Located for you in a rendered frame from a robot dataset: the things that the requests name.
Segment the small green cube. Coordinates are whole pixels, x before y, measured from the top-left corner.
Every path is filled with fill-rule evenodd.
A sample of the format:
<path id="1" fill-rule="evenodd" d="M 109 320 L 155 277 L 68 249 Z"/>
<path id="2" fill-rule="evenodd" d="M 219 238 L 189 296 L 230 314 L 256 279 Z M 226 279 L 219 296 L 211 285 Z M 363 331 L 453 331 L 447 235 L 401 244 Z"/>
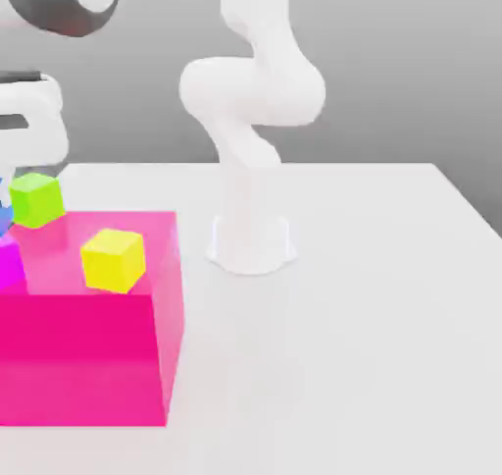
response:
<path id="1" fill-rule="evenodd" d="M 66 214 L 57 178 L 26 173 L 12 180 L 9 192 L 15 225 L 39 229 Z"/>

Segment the large pink box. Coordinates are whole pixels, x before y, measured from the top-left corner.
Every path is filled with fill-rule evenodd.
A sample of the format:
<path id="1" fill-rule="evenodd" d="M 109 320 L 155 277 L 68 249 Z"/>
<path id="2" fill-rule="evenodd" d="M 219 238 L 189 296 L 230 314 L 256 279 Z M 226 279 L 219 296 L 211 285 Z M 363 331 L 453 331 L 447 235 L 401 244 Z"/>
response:
<path id="1" fill-rule="evenodd" d="M 81 246 L 103 229 L 140 233 L 145 275 L 127 294 L 89 289 Z M 70 212 L 8 232 L 0 251 L 0 426 L 163 427 L 184 329 L 176 214 Z"/>

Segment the small yellow cube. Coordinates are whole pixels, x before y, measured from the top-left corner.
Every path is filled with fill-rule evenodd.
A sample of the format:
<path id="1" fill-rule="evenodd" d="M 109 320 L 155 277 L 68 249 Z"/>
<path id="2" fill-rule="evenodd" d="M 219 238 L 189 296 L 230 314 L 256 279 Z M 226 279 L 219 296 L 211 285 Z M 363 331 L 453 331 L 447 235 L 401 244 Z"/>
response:
<path id="1" fill-rule="evenodd" d="M 102 229 L 80 248 L 85 285 L 95 290 L 128 293 L 146 272 L 143 236 Z"/>

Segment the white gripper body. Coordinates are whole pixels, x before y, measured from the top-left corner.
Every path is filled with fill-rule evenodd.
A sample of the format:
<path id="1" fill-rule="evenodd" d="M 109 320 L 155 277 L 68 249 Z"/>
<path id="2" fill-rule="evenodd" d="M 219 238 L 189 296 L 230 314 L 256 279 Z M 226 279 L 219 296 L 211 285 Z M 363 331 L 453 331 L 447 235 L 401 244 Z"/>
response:
<path id="1" fill-rule="evenodd" d="M 55 165 L 69 152 L 61 86 L 48 75 L 0 75 L 0 172 Z"/>

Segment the small magenta cube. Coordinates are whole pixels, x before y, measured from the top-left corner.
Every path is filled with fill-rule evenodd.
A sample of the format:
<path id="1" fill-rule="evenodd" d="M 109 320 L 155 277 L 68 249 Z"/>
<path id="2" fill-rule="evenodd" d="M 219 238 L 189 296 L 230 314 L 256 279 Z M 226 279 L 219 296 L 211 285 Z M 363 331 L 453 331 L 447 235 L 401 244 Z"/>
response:
<path id="1" fill-rule="evenodd" d="M 0 237 L 0 290 L 25 282 L 25 266 L 20 245 L 9 235 Z"/>

